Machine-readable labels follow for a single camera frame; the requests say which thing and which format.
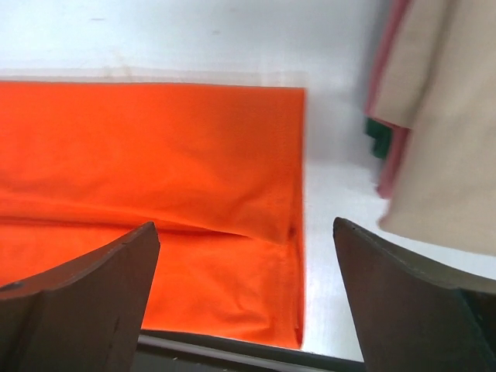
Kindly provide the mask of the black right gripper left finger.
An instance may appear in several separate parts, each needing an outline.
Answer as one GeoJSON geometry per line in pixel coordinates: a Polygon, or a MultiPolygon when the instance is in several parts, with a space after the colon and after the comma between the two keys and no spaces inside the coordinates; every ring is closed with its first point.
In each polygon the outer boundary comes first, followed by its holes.
{"type": "Polygon", "coordinates": [[[160,252],[147,222],[1,288],[3,371],[128,371],[160,252]]]}

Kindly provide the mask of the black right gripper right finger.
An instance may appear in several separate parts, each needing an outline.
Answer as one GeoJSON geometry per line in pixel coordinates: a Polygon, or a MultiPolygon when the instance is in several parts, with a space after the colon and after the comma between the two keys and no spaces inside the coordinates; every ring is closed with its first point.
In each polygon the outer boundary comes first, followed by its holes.
{"type": "Polygon", "coordinates": [[[348,219],[333,239],[368,371],[493,371],[495,281],[398,246],[348,219]]]}

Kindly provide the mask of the orange t shirt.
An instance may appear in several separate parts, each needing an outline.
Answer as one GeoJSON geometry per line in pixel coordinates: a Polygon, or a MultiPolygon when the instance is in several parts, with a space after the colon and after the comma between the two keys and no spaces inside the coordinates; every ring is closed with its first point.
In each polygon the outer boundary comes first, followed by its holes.
{"type": "Polygon", "coordinates": [[[145,222],[160,258],[143,320],[297,349],[305,91],[1,84],[1,282],[145,222]]]}

